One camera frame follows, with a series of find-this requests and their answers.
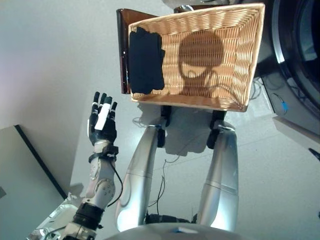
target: black cloth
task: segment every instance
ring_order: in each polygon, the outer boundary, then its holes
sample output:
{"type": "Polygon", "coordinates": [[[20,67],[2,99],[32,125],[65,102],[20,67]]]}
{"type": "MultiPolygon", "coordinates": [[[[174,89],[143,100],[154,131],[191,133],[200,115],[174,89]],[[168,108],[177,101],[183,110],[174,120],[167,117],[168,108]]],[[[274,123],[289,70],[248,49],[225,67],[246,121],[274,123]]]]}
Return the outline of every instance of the black cloth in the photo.
{"type": "Polygon", "coordinates": [[[165,87],[162,64],[165,51],[162,38],[141,27],[129,36],[129,83],[133,93],[149,94],[165,87]]]}

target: wire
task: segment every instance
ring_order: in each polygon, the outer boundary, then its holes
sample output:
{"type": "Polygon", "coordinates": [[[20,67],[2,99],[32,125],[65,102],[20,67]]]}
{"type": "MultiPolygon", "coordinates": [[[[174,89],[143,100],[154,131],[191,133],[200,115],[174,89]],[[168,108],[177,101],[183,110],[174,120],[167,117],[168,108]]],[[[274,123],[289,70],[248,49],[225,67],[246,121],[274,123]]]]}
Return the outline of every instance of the wire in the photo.
{"type": "Polygon", "coordinates": [[[249,98],[250,100],[254,100],[254,99],[257,99],[261,92],[262,92],[262,88],[261,86],[263,85],[261,82],[259,82],[259,80],[262,79],[262,78],[256,78],[255,80],[253,80],[253,94],[252,96],[249,98]],[[259,86],[259,92],[258,94],[256,95],[256,92],[257,92],[257,89],[256,89],[256,84],[259,86]]]}
{"type": "Polygon", "coordinates": [[[57,231],[59,231],[59,230],[61,230],[61,229],[64,229],[66,226],[62,226],[62,227],[60,227],[60,228],[57,228],[57,229],[55,229],[55,230],[53,230],[53,231],[50,231],[50,232],[48,232],[45,236],[44,236],[44,239],[43,240],[47,240],[47,238],[48,238],[48,236],[50,235],[50,234],[53,234],[53,233],[55,233],[55,232],[57,232],[57,231]]]}
{"type": "Polygon", "coordinates": [[[158,192],[158,197],[155,201],[153,201],[153,203],[151,203],[150,205],[148,205],[148,207],[152,207],[153,205],[156,204],[156,211],[157,211],[157,214],[159,215],[159,200],[161,199],[161,197],[163,196],[164,192],[165,192],[165,188],[166,188],[166,176],[165,176],[165,166],[166,164],[173,164],[175,163],[176,161],[179,160],[180,158],[180,153],[190,144],[192,143],[195,139],[199,138],[201,135],[203,134],[207,134],[206,132],[204,133],[201,133],[197,136],[195,136],[194,138],[192,138],[189,142],[187,142],[183,148],[181,148],[181,150],[177,153],[178,156],[176,157],[176,159],[174,159],[173,161],[167,161],[166,159],[164,160],[164,163],[163,163],[163,166],[162,166],[162,176],[161,176],[161,184],[160,184],[160,189],[159,189],[159,192],[158,192]]]}
{"type": "Polygon", "coordinates": [[[160,185],[160,191],[158,193],[158,198],[156,200],[156,212],[157,214],[159,215],[159,199],[160,199],[160,192],[161,192],[161,189],[162,189],[162,184],[165,182],[165,178],[164,176],[162,176],[162,180],[161,180],[161,185],[160,185]]]}
{"type": "Polygon", "coordinates": [[[111,168],[113,169],[113,171],[115,172],[116,176],[118,177],[118,179],[119,179],[119,181],[120,181],[120,183],[121,183],[121,191],[120,191],[119,196],[118,196],[112,203],[110,203],[107,207],[110,207],[112,204],[114,204],[116,201],[118,201],[119,198],[120,198],[121,195],[122,195],[123,190],[124,190],[124,184],[123,184],[123,182],[122,182],[122,180],[121,180],[121,178],[120,178],[120,176],[119,176],[116,168],[112,165],[111,162],[110,162],[110,165],[111,165],[111,168]]]}

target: black cable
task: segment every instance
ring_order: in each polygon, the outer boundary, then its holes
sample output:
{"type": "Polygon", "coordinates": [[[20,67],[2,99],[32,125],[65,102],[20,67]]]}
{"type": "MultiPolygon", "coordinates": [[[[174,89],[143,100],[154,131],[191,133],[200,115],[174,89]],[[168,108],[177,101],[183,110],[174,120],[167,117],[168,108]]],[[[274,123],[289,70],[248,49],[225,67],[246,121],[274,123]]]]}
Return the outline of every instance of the black cable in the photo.
{"type": "Polygon", "coordinates": [[[121,195],[122,195],[123,190],[124,190],[124,184],[123,184],[123,182],[122,182],[122,180],[121,180],[121,178],[120,178],[120,176],[119,176],[116,168],[112,165],[111,162],[110,162],[110,165],[111,165],[111,168],[113,169],[113,171],[115,172],[116,176],[118,177],[118,179],[119,179],[119,181],[120,181],[120,183],[121,183],[121,192],[120,192],[119,196],[118,196],[112,203],[110,203],[107,207],[110,207],[112,204],[114,204],[116,201],[118,201],[119,198],[120,198],[121,195]]]}
{"type": "Polygon", "coordinates": [[[259,82],[259,79],[260,79],[260,78],[254,80],[254,81],[252,82],[252,83],[253,83],[253,94],[252,94],[252,96],[249,98],[250,100],[257,99],[257,98],[260,96],[261,92],[262,92],[261,86],[262,86],[263,84],[259,82]],[[257,89],[256,89],[256,84],[259,86],[259,92],[258,92],[257,95],[256,95],[256,91],[257,91],[257,89]]]}
{"type": "Polygon", "coordinates": [[[59,231],[59,230],[61,230],[61,229],[64,229],[66,226],[62,226],[62,227],[60,227],[60,228],[57,228],[57,229],[55,229],[55,230],[53,230],[53,231],[50,231],[50,232],[48,232],[45,236],[44,236],[44,239],[43,240],[47,240],[47,238],[48,238],[48,236],[50,235],[50,234],[53,234],[53,233],[55,233],[55,232],[57,232],[57,231],[59,231]]]}
{"type": "Polygon", "coordinates": [[[161,192],[161,189],[162,189],[162,184],[164,182],[164,176],[162,176],[162,180],[161,180],[161,185],[160,185],[160,191],[158,193],[158,198],[156,200],[156,213],[159,215],[159,199],[160,199],[160,192],[161,192]]]}

